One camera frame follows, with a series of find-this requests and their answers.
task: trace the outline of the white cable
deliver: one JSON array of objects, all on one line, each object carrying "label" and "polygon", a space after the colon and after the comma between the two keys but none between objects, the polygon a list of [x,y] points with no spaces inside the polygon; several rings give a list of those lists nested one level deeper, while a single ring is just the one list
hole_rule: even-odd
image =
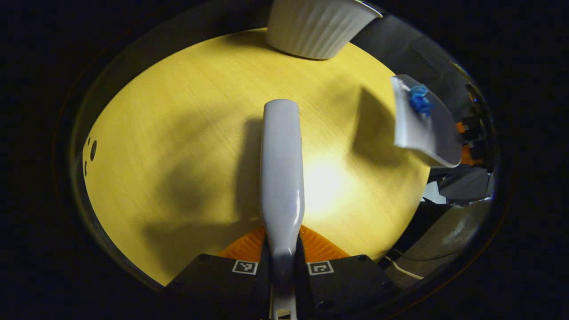
[{"label": "white cable", "polygon": [[415,278],[415,279],[418,279],[418,280],[423,280],[423,279],[424,279],[424,277],[417,276],[415,273],[411,273],[411,272],[409,272],[409,271],[407,271],[407,270],[401,269],[401,268],[395,263],[395,261],[393,261],[390,257],[384,256],[384,258],[387,259],[387,260],[389,260],[389,261],[391,261],[391,263],[393,264],[393,266],[394,266],[397,270],[403,272],[404,274],[406,274],[406,275],[408,275],[408,276],[410,276],[410,277],[413,277],[413,278]]}]

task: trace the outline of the wooden table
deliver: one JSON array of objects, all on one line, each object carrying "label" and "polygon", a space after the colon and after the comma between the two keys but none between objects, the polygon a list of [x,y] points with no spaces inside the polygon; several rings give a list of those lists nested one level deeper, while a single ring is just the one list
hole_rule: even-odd
[{"label": "wooden table", "polygon": [[300,106],[303,224],[378,259],[407,227],[429,172],[393,146],[390,76],[352,44],[326,61],[280,53],[264,29],[181,50],[128,83],[93,125],[83,151],[93,209],[122,253],[167,284],[197,254],[261,225],[263,106],[286,98]]}]

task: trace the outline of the dark background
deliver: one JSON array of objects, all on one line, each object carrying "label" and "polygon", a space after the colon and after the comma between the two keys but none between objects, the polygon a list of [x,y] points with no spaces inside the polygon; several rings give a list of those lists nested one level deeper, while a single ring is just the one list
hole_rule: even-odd
[{"label": "dark background", "polygon": [[[101,50],[113,41],[136,39],[195,2],[2,4],[7,318],[176,314],[96,247],[73,203],[58,200],[63,198],[52,179],[51,138],[67,92]],[[567,289],[556,270],[567,253],[560,238],[566,230],[560,214],[567,191],[562,183],[567,103],[557,78],[567,72],[561,50],[567,2],[380,5],[439,42],[480,84],[506,141],[503,163],[513,195],[511,201],[501,199],[511,203],[508,215],[480,258],[397,318],[561,318]]]}]

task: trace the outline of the blue plastic piece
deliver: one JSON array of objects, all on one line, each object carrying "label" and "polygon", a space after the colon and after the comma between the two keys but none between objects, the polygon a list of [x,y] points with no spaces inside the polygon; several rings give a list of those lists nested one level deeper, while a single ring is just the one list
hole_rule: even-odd
[{"label": "blue plastic piece", "polygon": [[427,92],[428,89],[424,84],[412,87],[411,91],[409,92],[411,95],[409,103],[415,109],[415,111],[418,113],[423,113],[428,118],[431,114],[432,103],[430,103],[426,97]]}]

